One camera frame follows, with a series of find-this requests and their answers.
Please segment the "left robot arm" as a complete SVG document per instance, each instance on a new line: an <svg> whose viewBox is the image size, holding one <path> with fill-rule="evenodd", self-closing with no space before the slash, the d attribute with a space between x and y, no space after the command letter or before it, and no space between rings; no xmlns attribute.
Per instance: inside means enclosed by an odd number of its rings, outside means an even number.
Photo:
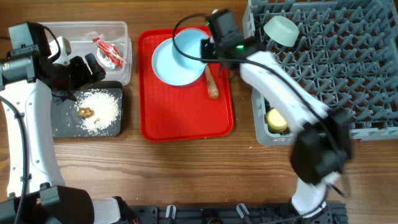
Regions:
<svg viewBox="0 0 398 224"><path fill-rule="evenodd" d="M52 52L52 31L36 22L9 28L12 49L1 60L1 103L9 138L11 173L2 223L122 223L128 207L119 197L93 200L67 187L55 157L52 100L102 80L95 56L68 59L64 41Z"/></svg>

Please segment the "large light blue plate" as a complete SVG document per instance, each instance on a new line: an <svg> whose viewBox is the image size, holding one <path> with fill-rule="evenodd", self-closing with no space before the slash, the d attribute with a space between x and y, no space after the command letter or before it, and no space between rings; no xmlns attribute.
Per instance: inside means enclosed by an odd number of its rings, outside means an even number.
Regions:
<svg viewBox="0 0 398 224"><path fill-rule="evenodd" d="M185 86L196 81L205 70L205 63L191 60L174 53L172 39L157 46L152 54L152 69L164 83L172 86Z"/></svg>

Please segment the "yellow plastic cup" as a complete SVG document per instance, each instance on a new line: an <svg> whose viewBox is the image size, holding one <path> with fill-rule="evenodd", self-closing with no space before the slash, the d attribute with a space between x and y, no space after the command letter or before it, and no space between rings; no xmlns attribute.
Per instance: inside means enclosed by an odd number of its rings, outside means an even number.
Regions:
<svg viewBox="0 0 398 224"><path fill-rule="evenodd" d="M288 128L287 122L275 108L266 113L265 122L271 133L283 133Z"/></svg>

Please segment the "small light blue bowl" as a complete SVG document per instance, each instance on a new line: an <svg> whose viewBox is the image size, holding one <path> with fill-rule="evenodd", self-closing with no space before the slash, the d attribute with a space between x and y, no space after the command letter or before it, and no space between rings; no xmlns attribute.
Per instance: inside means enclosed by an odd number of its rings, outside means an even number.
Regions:
<svg viewBox="0 0 398 224"><path fill-rule="evenodd" d="M174 41L180 51L184 54L196 58L201 58L200 41L207 38L209 38L209 36L203 30L196 28L187 28L179 32L175 36ZM176 50L175 47L172 52L177 63L183 68L189 70L202 70L206 66L206 64L201 61L192 60L188 57L183 56Z"/></svg>

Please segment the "red snack wrapper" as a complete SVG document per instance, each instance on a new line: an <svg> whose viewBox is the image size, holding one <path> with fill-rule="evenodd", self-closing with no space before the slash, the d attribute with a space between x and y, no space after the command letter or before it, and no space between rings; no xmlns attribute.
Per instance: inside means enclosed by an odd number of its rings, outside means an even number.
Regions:
<svg viewBox="0 0 398 224"><path fill-rule="evenodd" d="M124 59L115 46L101 40L99 37L94 38L93 42L104 52L105 56L107 56L115 66L121 67L123 65Z"/></svg>

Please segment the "brown food scrap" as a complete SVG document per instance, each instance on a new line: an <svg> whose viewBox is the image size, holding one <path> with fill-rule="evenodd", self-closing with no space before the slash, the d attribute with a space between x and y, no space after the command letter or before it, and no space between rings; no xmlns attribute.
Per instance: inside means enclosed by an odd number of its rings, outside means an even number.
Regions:
<svg viewBox="0 0 398 224"><path fill-rule="evenodd" d="M78 116L81 118L89 118L94 115L94 111L90 108L79 108Z"/></svg>

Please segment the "green bowl with rice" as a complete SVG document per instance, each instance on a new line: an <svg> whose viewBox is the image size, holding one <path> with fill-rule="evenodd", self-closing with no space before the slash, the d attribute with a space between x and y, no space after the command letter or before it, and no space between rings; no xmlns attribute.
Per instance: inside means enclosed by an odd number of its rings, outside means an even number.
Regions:
<svg viewBox="0 0 398 224"><path fill-rule="evenodd" d="M274 16L264 25L264 32L275 42L286 47L293 47L299 36L299 28L283 16Z"/></svg>

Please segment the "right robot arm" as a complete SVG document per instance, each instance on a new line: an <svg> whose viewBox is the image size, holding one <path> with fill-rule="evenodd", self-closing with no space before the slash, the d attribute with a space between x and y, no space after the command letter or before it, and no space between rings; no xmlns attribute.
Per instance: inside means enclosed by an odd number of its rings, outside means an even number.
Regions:
<svg viewBox="0 0 398 224"><path fill-rule="evenodd" d="M314 217L325 208L328 189L353 155L347 112L331 109L304 90L259 39L243 36L230 10L205 19L214 48L203 59L238 67L242 80L287 122L294 136L290 163L298 176L291 204L304 218Z"/></svg>

